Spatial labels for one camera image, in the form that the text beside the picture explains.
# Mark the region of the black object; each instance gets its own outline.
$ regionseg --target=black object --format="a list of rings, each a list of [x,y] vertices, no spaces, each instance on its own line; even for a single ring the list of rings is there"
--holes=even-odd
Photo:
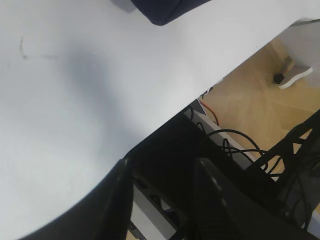
[[[146,238],[142,235],[139,229],[134,225],[132,221],[129,223],[129,231],[134,236],[134,238],[139,240],[146,240]]]
[[[201,103],[199,102],[198,99],[194,100],[192,103],[190,103],[189,105],[193,110],[201,113],[201,114],[204,114],[204,115],[207,115],[206,112],[204,111],[203,107],[201,106]]]
[[[22,240],[125,240],[132,202],[132,167],[125,158],[73,208]]]
[[[253,202],[209,159],[195,161],[194,193],[196,226],[201,240],[317,239]]]
[[[132,0],[155,25],[163,26],[210,0]]]
[[[320,111],[305,123],[295,127],[285,139],[270,151],[263,151],[263,156],[246,170],[243,170],[228,154],[206,137],[206,134],[199,127],[181,114],[176,115],[146,138],[129,155],[133,155],[133,158],[137,160],[135,169],[139,175],[151,183],[166,199],[169,199],[173,208],[182,211],[191,221],[191,225],[195,213],[192,198],[194,162],[195,158],[202,157],[210,159],[239,191],[253,203],[261,206],[264,211],[274,215],[280,221],[292,223],[293,228],[300,228],[300,222],[306,220],[303,202],[300,203],[297,214],[288,217],[287,213],[290,213],[292,205],[286,206],[288,201],[284,201],[280,196],[288,190],[288,186],[292,182],[291,179],[294,178],[294,172],[298,169],[296,163],[304,162],[298,156],[300,154],[307,156],[312,151],[320,149],[315,145],[320,136],[318,132],[320,126],[316,126],[319,113]],[[301,135],[310,128],[313,128],[312,132],[306,139],[302,139]],[[302,144],[300,152],[294,153],[294,142]],[[278,181],[272,179],[269,168],[268,170],[264,170],[264,167],[261,168],[266,166],[275,156],[283,158],[286,167],[283,175],[278,177]],[[315,167],[312,174],[308,176],[317,178],[318,171],[319,169]],[[313,193],[317,190],[315,187],[319,185],[309,184],[305,177],[302,177],[302,181],[304,181],[306,194],[314,196],[312,205],[317,204],[319,194]],[[291,203],[293,199],[297,200],[290,195],[289,202]]]
[[[283,214],[294,216],[298,226],[308,220],[306,215],[309,218],[311,217],[312,211],[320,200],[320,179],[315,171],[317,168],[314,168],[312,164],[320,162],[319,121],[320,110],[305,122],[294,127],[284,139],[245,170],[246,175],[257,180],[255,186],[252,185],[252,189],[263,189],[269,196],[284,201],[289,209],[284,209]],[[297,152],[294,151],[294,145],[299,147]],[[272,179],[270,172],[261,171],[261,167],[274,158],[282,159],[284,164],[284,171],[277,175],[278,179],[276,181]],[[307,202],[309,205],[307,212],[299,210],[299,208],[303,208],[303,205],[300,204],[301,206],[298,206],[297,209],[299,214],[291,214],[295,202],[299,200],[297,194],[290,193],[291,190],[299,192],[299,196],[305,202],[304,205]]]
[[[188,223],[187,217],[183,212],[179,211],[174,206],[174,204],[170,201],[170,199],[166,198],[160,191],[158,191],[148,180],[146,180],[143,176],[139,176],[139,178],[135,179],[134,185],[139,189],[139,191],[144,195],[145,198],[158,210],[160,214],[166,219],[166,221],[176,230],[180,229],[182,226],[186,226]],[[164,201],[167,205],[164,208],[162,201]],[[136,202],[138,207],[143,207],[139,202]]]
[[[282,73],[279,73],[273,76],[273,81],[276,84],[280,84],[283,81],[283,79],[285,79],[285,76]]]

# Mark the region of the desk surface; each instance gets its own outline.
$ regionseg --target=desk surface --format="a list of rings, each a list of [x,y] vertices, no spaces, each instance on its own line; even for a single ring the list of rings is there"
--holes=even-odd
[[[110,0],[2,0],[0,239],[81,200],[132,147],[299,19],[299,5],[213,0],[159,27]]]

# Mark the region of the orange cable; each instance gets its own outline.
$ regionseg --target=orange cable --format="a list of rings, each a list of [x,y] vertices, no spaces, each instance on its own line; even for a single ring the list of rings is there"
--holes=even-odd
[[[209,107],[204,101],[202,101],[201,99],[199,99],[199,102],[206,108],[206,109],[208,109],[209,111],[210,111],[210,113],[212,113],[213,114],[213,116],[214,116],[214,118],[215,118],[215,120],[216,120],[216,124],[218,125],[218,126],[220,126],[220,123],[219,123],[219,120],[218,120],[218,117],[217,117],[217,114],[215,113],[215,111],[211,108],[211,107]]]

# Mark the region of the mark on desk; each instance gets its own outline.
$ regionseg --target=mark on desk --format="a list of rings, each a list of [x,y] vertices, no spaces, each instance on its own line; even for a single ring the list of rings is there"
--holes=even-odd
[[[20,45],[19,45],[19,52],[22,56],[23,59],[27,60],[27,59],[35,59],[35,58],[39,58],[39,59],[48,59],[48,60],[55,60],[58,58],[57,55],[50,55],[50,54],[42,54],[42,55],[38,55],[38,56],[27,56],[25,55],[24,52],[24,36],[21,37],[21,41],[20,41]]]

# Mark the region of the wooden floor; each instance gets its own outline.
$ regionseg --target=wooden floor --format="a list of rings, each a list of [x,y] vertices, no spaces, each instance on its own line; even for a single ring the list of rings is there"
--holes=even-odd
[[[273,83],[287,57],[275,39],[214,86],[204,101],[216,112],[221,128],[241,131],[268,150],[320,109],[320,88],[304,79],[286,89]],[[231,136],[244,148],[252,147],[245,138]]]
[[[131,234],[130,231],[127,232],[126,240],[136,240],[136,238]]]

